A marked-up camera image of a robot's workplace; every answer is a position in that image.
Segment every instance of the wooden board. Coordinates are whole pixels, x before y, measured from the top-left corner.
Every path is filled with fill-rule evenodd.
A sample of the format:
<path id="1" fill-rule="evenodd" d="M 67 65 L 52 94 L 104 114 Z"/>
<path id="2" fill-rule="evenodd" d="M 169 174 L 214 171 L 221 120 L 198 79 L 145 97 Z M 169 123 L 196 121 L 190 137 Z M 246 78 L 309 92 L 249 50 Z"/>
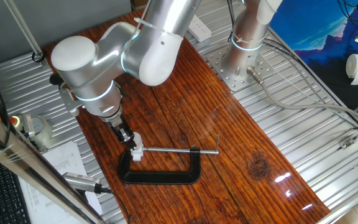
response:
<path id="1" fill-rule="evenodd" d="M 133 17 L 140 16 L 133 12 L 78 35 L 97 42 L 115 22 L 134 24 Z M 49 63 L 54 46 L 44 48 Z M 186 39 L 164 84 L 149 87 L 129 75 L 116 81 L 128 95 L 122 99 L 123 113 L 145 147 L 214 149 L 221 135 L 219 155 L 201 156 L 197 183 L 129 185 L 117 176 L 124 147 L 105 123 L 81 110 L 77 120 L 131 222 L 316 223 L 329 213 Z M 188 155 L 159 152 L 145 152 L 132 165 L 134 170 L 188 168 Z"/>

